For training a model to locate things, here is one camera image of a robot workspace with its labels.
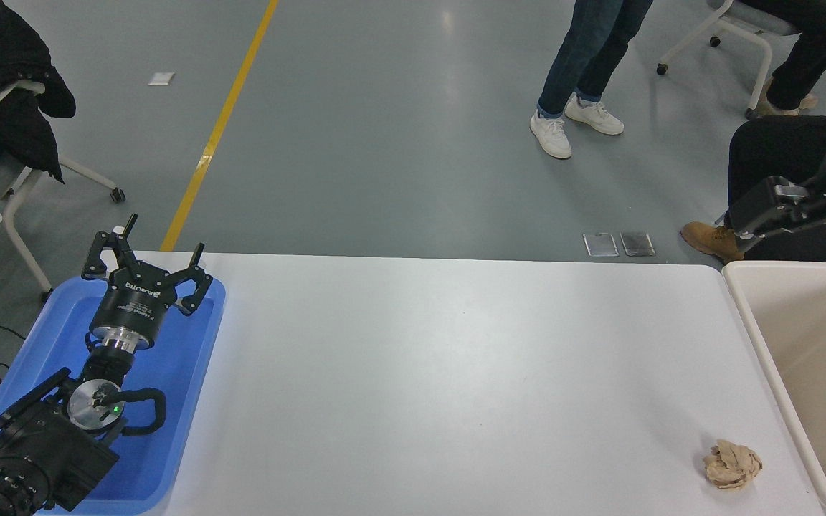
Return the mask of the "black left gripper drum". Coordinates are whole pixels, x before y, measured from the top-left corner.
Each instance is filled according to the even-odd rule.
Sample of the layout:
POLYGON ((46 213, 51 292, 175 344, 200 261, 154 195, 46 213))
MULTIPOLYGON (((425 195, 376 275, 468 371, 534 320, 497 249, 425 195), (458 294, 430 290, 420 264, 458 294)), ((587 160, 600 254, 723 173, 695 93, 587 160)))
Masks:
POLYGON ((139 343, 154 343, 169 310, 177 300, 175 287, 186 280, 184 271, 170 273, 152 264, 118 268, 108 278, 108 290, 90 324, 99 340, 112 329, 138 334, 139 343))

